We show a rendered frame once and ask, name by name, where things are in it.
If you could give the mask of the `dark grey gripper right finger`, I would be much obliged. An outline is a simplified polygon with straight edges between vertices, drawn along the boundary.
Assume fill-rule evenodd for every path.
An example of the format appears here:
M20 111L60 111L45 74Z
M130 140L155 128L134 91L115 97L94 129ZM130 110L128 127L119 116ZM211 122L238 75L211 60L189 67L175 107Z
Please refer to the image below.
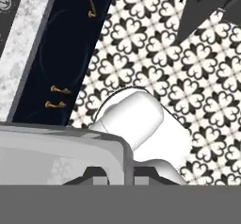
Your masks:
M134 167L134 185L175 185L175 182L161 177L154 167Z

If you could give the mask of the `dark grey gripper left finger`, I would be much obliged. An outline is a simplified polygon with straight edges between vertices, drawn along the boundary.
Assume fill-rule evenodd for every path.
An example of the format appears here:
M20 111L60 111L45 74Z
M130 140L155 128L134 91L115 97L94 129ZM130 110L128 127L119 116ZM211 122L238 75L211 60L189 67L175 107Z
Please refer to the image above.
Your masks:
M84 174L65 183L65 185L109 185L107 174L101 167L87 167Z

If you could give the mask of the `grey rounded panel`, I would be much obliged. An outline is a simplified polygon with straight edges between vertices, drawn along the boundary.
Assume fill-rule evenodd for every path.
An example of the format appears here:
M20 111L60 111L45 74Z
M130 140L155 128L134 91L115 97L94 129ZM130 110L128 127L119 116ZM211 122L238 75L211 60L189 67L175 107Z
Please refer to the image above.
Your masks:
M121 137L58 125L0 122L0 185L65 184L101 167L110 185L134 183L133 152Z

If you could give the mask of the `white rounded object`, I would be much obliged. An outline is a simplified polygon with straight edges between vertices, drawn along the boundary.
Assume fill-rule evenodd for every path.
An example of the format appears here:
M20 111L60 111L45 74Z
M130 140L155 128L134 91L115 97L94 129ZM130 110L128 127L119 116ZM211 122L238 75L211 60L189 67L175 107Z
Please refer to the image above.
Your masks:
M144 88L128 87L111 94L99 108L93 131L122 137L134 155L134 167L184 185L179 173L192 138L184 126Z

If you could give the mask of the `navy blue cupboard run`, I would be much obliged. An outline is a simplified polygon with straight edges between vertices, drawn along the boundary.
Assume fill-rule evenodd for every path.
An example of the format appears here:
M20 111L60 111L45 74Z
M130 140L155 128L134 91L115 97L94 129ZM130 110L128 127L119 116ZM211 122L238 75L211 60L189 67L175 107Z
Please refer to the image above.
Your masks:
M8 113L8 122L66 125L112 0L49 0ZM72 94L52 92L51 86ZM46 108L46 101L64 108Z

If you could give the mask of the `dark grey angular object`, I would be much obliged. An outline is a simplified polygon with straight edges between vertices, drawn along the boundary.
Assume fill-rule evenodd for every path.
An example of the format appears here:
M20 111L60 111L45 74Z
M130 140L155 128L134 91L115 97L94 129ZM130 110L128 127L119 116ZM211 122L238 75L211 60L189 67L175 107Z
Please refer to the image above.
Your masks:
M241 0L186 0L177 41L185 40L218 9L223 12L225 21L241 25Z

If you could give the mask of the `dark grey hob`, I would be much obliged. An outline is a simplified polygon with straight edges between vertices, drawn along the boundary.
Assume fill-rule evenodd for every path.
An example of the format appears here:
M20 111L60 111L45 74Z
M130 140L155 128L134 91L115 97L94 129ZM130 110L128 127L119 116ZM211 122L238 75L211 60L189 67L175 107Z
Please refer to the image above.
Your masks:
M0 0L0 56L21 0Z

